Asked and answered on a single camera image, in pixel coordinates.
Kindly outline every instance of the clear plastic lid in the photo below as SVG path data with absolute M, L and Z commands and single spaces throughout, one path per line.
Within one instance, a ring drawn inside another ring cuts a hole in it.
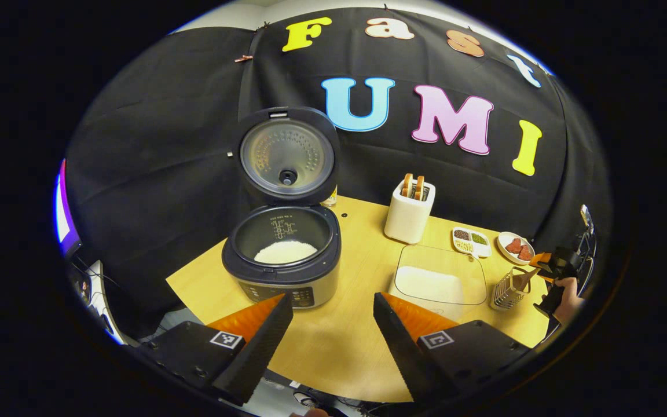
M 241 164 L 253 182 L 281 195 L 320 187 L 334 169 L 334 149 L 315 127 L 278 118 L 249 130 L 241 143 Z
M 437 303 L 477 305 L 488 296 L 479 259 L 429 246 L 403 248 L 394 284 L 407 296 Z

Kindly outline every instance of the yellow table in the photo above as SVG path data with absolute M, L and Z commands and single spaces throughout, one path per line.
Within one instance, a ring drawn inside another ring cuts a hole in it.
M 372 315 L 374 293 L 387 291 L 405 243 L 384 235 L 387 206 L 339 195 L 332 208 L 341 224 L 342 253 L 336 294 L 323 306 L 295 310 L 269 369 L 286 378 L 336 396 L 364 401 L 413 401 Z M 481 258 L 489 297 L 513 264 L 499 252 L 498 232 L 429 217 L 419 245 L 453 249 L 456 226 L 484 233 L 493 254 Z M 252 303 L 225 271 L 220 253 L 225 240 L 167 278 L 170 287 L 204 323 Z M 498 312 L 488 301 L 461 322 L 480 319 L 533 348 L 544 337 L 548 319 L 532 303 L 546 294 L 544 280 L 532 277 L 532 292 L 514 308 Z

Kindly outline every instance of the utensil holder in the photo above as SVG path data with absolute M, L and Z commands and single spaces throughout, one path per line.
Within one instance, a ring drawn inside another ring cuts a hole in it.
M 524 275 L 527 272 L 516 266 L 511 268 L 511 271 L 508 274 L 504 275 L 500 281 L 493 287 L 493 296 L 490 299 L 490 307 L 497 309 L 498 311 L 506 311 L 515 306 L 525 295 L 528 295 L 532 292 L 532 280 L 529 280 L 526 291 L 521 291 L 518 288 L 514 287 L 514 269 L 521 271 L 521 274 Z
M 437 189 L 428 182 L 424 182 L 424 200 L 419 201 L 400 195 L 404 181 L 402 180 L 393 190 L 387 221 L 384 225 L 384 234 L 392 239 L 413 244 L 420 242 L 423 237 Z M 415 187 L 416 180 L 413 180 L 411 181 L 411 195 Z

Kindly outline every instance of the open lid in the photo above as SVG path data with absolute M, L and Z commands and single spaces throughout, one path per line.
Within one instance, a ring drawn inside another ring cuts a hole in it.
M 479 259 L 421 245 L 401 251 L 395 287 L 410 297 L 449 304 L 477 305 L 488 296 Z
M 336 187 L 339 137 L 314 108 L 269 108 L 239 122 L 239 159 L 249 190 L 268 204 L 322 202 Z

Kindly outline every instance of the bottle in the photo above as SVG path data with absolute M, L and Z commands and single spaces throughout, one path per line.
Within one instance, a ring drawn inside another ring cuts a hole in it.
M 333 193 L 331 194 L 331 197 L 326 198 L 323 203 L 321 203 L 321 206 L 326 206 L 326 207 L 333 207 L 336 205 L 336 191 L 339 189 L 339 186 L 337 185 L 333 189 Z

